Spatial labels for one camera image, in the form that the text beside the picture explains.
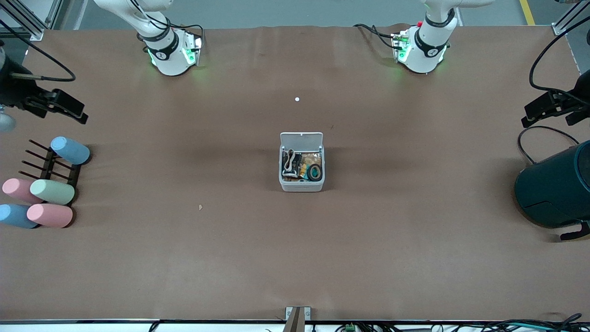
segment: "wire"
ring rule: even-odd
[[[202,26],[200,26],[199,24],[192,24],[192,25],[187,25],[187,26],[185,26],[185,27],[182,27],[182,26],[180,26],[180,25],[172,24],[172,23],[170,23],[169,21],[168,21],[168,22],[166,22],[166,23],[164,23],[164,22],[161,22],[161,21],[159,21],[159,20],[157,20],[157,19],[155,19],[155,18],[151,17],[151,16],[150,16],[150,15],[148,15],[147,13],[145,13],[145,11],[143,11],[142,7],[139,5],[139,3],[137,2],[137,0],[131,0],[131,3],[133,4],[133,6],[134,6],[135,8],[137,8],[137,10],[138,10],[138,11],[140,11],[140,12],[143,14],[143,16],[144,16],[146,19],[148,19],[148,20],[150,21],[150,23],[151,23],[151,24],[152,24],[154,27],[156,27],[156,28],[158,28],[158,29],[160,29],[160,30],[166,30],[166,29],[168,29],[168,28],[170,28],[170,27],[172,27],[172,28],[177,28],[177,29],[184,29],[184,28],[193,28],[193,27],[198,27],[198,28],[200,28],[200,29],[201,29],[201,37],[203,37],[203,39],[205,39],[205,29],[203,29],[203,27],[202,27]],[[160,24],[162,24],[162,25],[165,25],[166,27],[165,27],[165,28],[159,27],[158,25],[156,25],[156,24],[155,24],[154,22],[152,22],[152,21],[156,21],[157,23],[160,23]]]
[[[22,40],[24,43],[26,43],[27,45],[32,47],[34,50],[36,50],[37,52],[39,52],[39,53],[43,54],[44,56],[46,56],[47,58],[49,58],[49,60],[55,62],[58,66],[63,68],[71,76],[70,78],[67,78],[67,79],[62,79],[59,77],[48,77],[48,76],[29,76],[29,77],[20,77],[20,79],[43,80],[43,81],[54,81],[54,82],[72,82],[76,79],[76,75],[74,75],[74,73],[68,67],[64,66],[63,63],[57,61],[54,57],[47,54],[44,50],[38,48],[33,43],[28,41],[26,38],[23,38],[22,36],[20,36],[16,31],[14,31],[11,27],[9,27],[1,19],[0,19],[0,24],[2,24],[3,27],[5,27],[8,31],[10,31],[10,33],[13,34],[14,36],[16,36],[18,39]]]
[[[574,142],[577,142],[571,136],[565,134],[568,138],[572,139]],[[539,321],[539,320],[506,320],[501,322],[492,322],[492,323],[474,323],[474,324],[460,324],[455,327],[452,332],[458,332],[463,327],[471,327],[471,328],[481,328],[481,332],[490,332],[490,331],[503,331],[503,332],[512,332],[517,330],[520,327],[529,327],[535,328],[538,330],[545,330],[550,332],[580,332],[582,330],[588,331],[589,324],[588,323],[575,323],[574,321],[581,318],[581,314],[575,314],[562,322],[554,323],[554,322],[547,322],[547,321]]]
[[[444,326],[442,324],[436,324],[430,327],[430,332],[434,332],[434,327],[435,326],[440,326],[441,330],[439,332],[444,332]]]
[[[568,134],[568,133],[566,133],[564,131],[561,131],[559,129],[555,129],[553,127],[547,127],[547,126],[533,126],[533,127],[528,127],[525,130],[523,130],[523,131],[520,132],[520,134],[518,135],[518,139],[516,140],[516,144],[518,145],[518,150],[520,151],[520,153],[522,153],[533,165],[536,164],[536,162],[533,160],[533,158],[530,157],[530,155],[528,153],[526,153],[525,149],[522,148],[522,135],[525,132],[527,132],[527,131],[529,131],[529,130],[531,130],[533,128],[543,128],[543,129],[548,129],[548,130],[551,130],[551,131],[554,131],[554,132],[558,132],[558,133],[562,134],[563,136],[571,139],[574,143],[580,144],[580,142],[578,142],[578,140],[575,139],[572,135],[570,135],[570,134]]]
[[[151,17],[150,15],[148,15],[147,17],[149,17],[151,20],[153,20],[153,21],[156,21],[156,22],[158,22],[158,23],[160,23],[160,24],[164,24],[164,23],[162,23],[162,22],[158,21],[157,19],[155,19],[155,18]],[[201,37],[203,37],[203,39],[205,39],[205,29],[203,29],[203,27],[202,27],[202,26],[200,26],[199,24],[191,24],[191,25],[187,25],[187,26],[185,26],[185,27],[183,27],[183,26],[181,26],[181,25],[171,24],[171,23],[169,23],[169,24],[165,24],[165,25],[166,25],[168,28],[169,28],[169,27],[172,27],[172,28],[177,28],[177,29],[185,29],[185,28],[193,28],[193,27],[198,27],[199,29],[201,29]]]
[[[154,332],[158,328],[158,326],[160,326],[160,321],[153,322],[147,332]]]
[[[384,37],[385,37],[385,38],[389,38],[389,39],[393,39],[393,36],[391,36],[391,35],[388,35],[388,34],[384,34],[384,33],[382,33],[382,32],[379,32],[379,31],[377,30],[377,27],[376,27],[376,26],[374,26],[374,25],[373,25],[373,26],[371,26],[371,27],[369,28],[369,26],[368,26],[368,25],[366,25],[366,24],[355,24],[355,25],[353,25],[353,27],[355,27],[355,28],[365,28],[365,29],[369,30],[369,32],[371,32],[372,34],[374,34],[374,35],[376,35],[377,37],[379,37],[379,39],[381,40],[381,42],[382,42],[382,43],[384,43],[384,44],[385,44],[387,47],[389,47],[389,48],[393,48],[394,50],[401,50],[401,49],[402,49],[402,48],[401,48],[401,47],[399,47],[399,46],[393,46],[393,45],[391,45],[390,43],[386,42],[386,41],[383,39]]]
[[[590,16],[582,19],[581,21],[579,21],[578,23],[572,25],[571,27],[567,28],[564,32],[560,33],[559,36],[555,37],[551,43],[549,43],[545,49],[539,54],[539,56],[537,57],[537,60],[535,60],[535,62],[533,63],[533,66],[530,68],[530,72],[529,72],[529,83],[530,86],[534,87],[537,90],[541,90],[541,91],[556,91],[559,93],[562,93],[570,98],[573,98],[579,102],[581,102],[582,104],[586,105],[586,106],[590,106],[590,102],[587,102],[585,100],[582,100],[574,95],[572,95],[571,93],[567,92],[567,91],[563,91],[563,90],[559,90],[559,89],[555,89],[552,87],[545,87],[545,86],[539,86],[537,84],[535,84],[533,82],[533,76],[535,75],[535,68],[537,67],[537,65],[539,64],[539,62],[541,61],[541,58],[543,58],[543,56],[545,55],[545,53],[547,53],[547,51],[551,48],[551,46],[553,46],[555,43],[557,43],[558,40],[560,40],[564,35],[566,35],[568,32],[572,31],[573,29],[579,27],[580,25],[586,23],[590,21]]]

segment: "light green cylinder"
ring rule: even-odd
[[[66,205],[75,193],[71,185],[53,180],[37,180],[31,184],[31,194],[52,204]]]

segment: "black tape roll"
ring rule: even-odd
[[[318,182],[322,179],[322,167],[318,164],[313,164],[307,169],[307,178],[309,181]]]

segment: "white box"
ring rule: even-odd
[[[326,159],[324,152],[324,134],[321,132],[283,132],[281,133],[281,147],[278,150],[278,181],[284,191],[297,193],[313,193],[322,190],[326,179]],[[292,149],[295,152],[319,152],[322,158],[322,179],[312,181],[284,181],[283,175],[283,151]]]

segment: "pink cylinder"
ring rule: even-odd
[[[49,227],[66,227],[73,217],[71,208],[56,204],[35,204],[27,211],[30,221]]]
[[[17,200],[25,201],[31,204],[39,204],[43,200],[31,194],[31,184],[33,184],[33,182],[29,180],[11,178],[4,182],[2,185],[2,191],[6,195],[16,198]]]

